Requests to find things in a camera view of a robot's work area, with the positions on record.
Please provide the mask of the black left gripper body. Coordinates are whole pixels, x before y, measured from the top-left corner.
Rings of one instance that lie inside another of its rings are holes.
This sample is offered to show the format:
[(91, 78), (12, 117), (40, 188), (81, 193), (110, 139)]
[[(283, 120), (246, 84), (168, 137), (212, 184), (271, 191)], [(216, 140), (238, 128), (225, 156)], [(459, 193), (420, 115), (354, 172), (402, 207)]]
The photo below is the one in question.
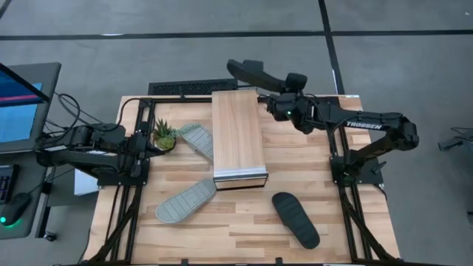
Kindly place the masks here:
[(139, 163), (146, 159), (148, 139), (141, 133), (134, 133), (128, 139), (128, 153), (132, 163)]

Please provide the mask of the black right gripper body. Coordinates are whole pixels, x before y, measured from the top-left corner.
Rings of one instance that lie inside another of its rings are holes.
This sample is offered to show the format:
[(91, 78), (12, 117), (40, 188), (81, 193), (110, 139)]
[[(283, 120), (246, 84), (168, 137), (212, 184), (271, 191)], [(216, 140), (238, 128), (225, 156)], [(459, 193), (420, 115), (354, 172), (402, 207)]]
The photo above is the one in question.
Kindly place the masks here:
[(296, 93), (283, 93), (269, 95), (267, 99), (267, 112), (275, 121), (290, 121), (294, 128), (303, 134), (313, 131), (313, 104), (305, 97)]

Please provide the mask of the black slide sandal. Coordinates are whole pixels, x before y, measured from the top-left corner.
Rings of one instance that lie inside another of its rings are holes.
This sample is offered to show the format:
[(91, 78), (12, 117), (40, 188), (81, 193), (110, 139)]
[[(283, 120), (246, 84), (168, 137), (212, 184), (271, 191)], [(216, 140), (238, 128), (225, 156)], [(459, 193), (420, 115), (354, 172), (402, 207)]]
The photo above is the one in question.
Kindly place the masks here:
[(238, 81), (257, 86), (271, 92), (283, 93), (286, 91), (285, 82), (275, 78), (263, 70), (258, 70), (249, 64), (230, 59), (226, 65), (230, 74)]
[(288, 192), (272, 196), (273, 206), (282, 224), (296, 237), (305, 249), (315, 249), (320, 244), (320, 236), (300, 201)]

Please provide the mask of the grey slide sandal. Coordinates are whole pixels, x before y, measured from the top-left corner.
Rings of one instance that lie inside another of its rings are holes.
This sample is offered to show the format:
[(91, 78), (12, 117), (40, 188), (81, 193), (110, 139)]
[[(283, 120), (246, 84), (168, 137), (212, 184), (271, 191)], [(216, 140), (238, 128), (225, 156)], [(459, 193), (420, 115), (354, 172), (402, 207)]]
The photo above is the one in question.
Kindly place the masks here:
[(192, 150), (210, 161), (214, 160), (213, 136), (200, 123), (189, 123), (176, 130), (176, 135), (184, 139)]
[(155, 216), (164, 224), (177, 224), (211, 200), (216, 192), (213, 180), (201, 180), (162, 202), (156, 208)]

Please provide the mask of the wooden shelf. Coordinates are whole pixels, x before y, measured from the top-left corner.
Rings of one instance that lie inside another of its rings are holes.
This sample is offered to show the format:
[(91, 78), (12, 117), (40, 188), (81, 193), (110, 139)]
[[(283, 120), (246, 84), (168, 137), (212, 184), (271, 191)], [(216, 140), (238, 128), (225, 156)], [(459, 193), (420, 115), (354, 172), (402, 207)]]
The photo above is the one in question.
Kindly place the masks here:
[(214, 92), (213, 181), (219, 191), (262, 188), (268, 171), (256, 90)]

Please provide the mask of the green succulent in pot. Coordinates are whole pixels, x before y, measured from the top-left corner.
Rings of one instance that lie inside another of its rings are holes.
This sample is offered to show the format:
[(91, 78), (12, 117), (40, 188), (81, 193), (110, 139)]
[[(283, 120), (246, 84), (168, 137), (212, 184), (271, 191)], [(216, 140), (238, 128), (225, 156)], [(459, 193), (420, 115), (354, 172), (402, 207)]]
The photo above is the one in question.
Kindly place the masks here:
[(172, 150), (176, 143), (176, 130), (160, 118), (152, 132), (152, 142), (161, 151)]

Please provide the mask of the white box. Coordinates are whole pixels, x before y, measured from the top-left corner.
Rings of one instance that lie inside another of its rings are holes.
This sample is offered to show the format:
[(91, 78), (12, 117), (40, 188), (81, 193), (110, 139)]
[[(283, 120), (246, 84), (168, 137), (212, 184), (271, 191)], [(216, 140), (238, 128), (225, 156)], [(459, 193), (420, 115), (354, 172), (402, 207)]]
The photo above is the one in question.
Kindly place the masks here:
[(83, 196), (99, 191), (98, 180), (78, 169), (75, 169), (74, 195)]

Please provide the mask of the black keyboard behind table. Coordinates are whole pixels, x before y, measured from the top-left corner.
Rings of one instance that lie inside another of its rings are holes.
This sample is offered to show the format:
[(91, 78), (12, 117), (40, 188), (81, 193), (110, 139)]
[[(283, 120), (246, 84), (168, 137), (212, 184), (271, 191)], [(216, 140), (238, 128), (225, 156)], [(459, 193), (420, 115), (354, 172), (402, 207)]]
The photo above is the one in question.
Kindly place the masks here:
[(234, 78), (150, 83), (148, 95), (210, 95), (214, 90), (235, 90)]

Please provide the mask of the black desk leg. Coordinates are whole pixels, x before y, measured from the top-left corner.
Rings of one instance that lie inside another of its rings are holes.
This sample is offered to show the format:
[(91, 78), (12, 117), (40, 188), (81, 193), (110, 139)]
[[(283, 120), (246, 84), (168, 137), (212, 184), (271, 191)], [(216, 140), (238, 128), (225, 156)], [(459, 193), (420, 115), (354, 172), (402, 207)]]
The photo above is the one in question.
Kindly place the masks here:
[(49, 233), (47, 232), (47, 223), (50, 217), (51, 207), (48, 205), (50, 193), (52, 190), (52, 182), (45, 181), (41, 187), (42, 206), (40, 207), (40, 214), (38, 224), (35, 231), (36, 239), (48, 238)]

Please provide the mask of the grey desk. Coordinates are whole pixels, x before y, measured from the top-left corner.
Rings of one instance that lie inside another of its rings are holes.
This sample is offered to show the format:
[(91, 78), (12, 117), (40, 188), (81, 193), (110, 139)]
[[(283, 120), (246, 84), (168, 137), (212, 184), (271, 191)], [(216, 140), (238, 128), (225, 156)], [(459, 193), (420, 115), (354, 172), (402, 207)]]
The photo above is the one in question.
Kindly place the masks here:
[[(4, 165), (19, 165), (18, 179), (16, 180), (11, 199), (18, 193), (29, 193), (31, 202), (14, 225), (3, 226), (0, 224), (0, 240), (23, 238), (28, 236), (32, 230), (35, 213), (41, 197), (41, 183), (44, 181), (47, 168), (37, 164), (33, 152), (0, 154), (0, 166)], [(0, 205), (0, 213), (5, 205)]]

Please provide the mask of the grey-framed computer monitor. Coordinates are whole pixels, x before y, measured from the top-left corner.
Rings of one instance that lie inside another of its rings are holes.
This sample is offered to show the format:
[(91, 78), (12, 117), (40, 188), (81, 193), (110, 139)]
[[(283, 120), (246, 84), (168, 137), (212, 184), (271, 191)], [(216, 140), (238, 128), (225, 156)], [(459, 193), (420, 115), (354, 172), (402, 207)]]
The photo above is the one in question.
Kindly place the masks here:
[(29, 152), (43, 132), (61, 64), (52, 62), (6, 67), (50, 98), (49, 103), (0, 107), (0, 154)]

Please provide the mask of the black computer mouse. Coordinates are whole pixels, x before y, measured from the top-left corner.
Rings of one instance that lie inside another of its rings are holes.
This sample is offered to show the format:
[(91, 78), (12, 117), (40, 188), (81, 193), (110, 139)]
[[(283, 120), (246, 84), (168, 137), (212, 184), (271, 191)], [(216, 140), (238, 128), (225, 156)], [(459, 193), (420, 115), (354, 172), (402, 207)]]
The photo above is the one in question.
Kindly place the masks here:
[(16, 194), (3, 208), (0, 213), (0, 224), (3, 226), (14, 225), (24, 213), (31, 202), (29, 193)]

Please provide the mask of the black-edged computer screen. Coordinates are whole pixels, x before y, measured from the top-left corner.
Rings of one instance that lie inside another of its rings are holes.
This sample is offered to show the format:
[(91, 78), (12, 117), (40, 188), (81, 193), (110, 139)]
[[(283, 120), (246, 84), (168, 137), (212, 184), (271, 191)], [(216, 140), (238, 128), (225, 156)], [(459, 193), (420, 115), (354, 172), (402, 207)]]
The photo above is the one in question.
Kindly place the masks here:
[(0, 107), (49, 103), (50, 98), (0, 63)]

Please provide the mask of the dark grey equipment stand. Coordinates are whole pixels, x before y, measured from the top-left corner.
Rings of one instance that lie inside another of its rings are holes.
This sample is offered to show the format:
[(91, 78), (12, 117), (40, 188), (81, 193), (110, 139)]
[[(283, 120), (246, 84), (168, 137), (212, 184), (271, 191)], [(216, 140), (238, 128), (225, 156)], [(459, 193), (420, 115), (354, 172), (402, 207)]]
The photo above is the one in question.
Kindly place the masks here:
[(473, 127), (451, 127), (450, 129), (457, 134), (448, 140), (439, 142), (438, 148), (440, 151), (449, 151), (455, 146), (462, 146), (465, 143), (473, 144)]

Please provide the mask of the black aluminium table frame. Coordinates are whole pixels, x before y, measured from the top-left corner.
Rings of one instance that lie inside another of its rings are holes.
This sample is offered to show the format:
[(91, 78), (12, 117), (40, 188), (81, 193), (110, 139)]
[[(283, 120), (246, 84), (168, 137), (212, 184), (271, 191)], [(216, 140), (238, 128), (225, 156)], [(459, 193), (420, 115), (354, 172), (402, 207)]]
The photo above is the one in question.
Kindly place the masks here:
[[(201, 123), (212, 130), (211, 103), (158, 103), (155, 113), (173, 127)], [(143, 188), (137, 215), (132, 264), (189, 264), (350, 262), (338, 189), (330, 173), (326, 131), (304, 135), (291, 122), (276, 122), (259, 106), (260, 125), (269, 178), (264, 188), (219, 191), (186, 221), (165, 225), (156, 207), (202, 179), (213, 177), (212, 164), (181, 140), (169, 154), (151, 158), (149, 183)], [(281, 223), (271, 198), (275, 193), (296, 196), (321, 237), (312, 250), (302, 247)], [(372, 185), (359, 185), (367, 227), (394, 257), (400, 257), (385, 196)], [(84, 259), (91, 259), (104, 244), (112, 205), (111, 230), (120, 207), (116, 187), (99, 191)]]

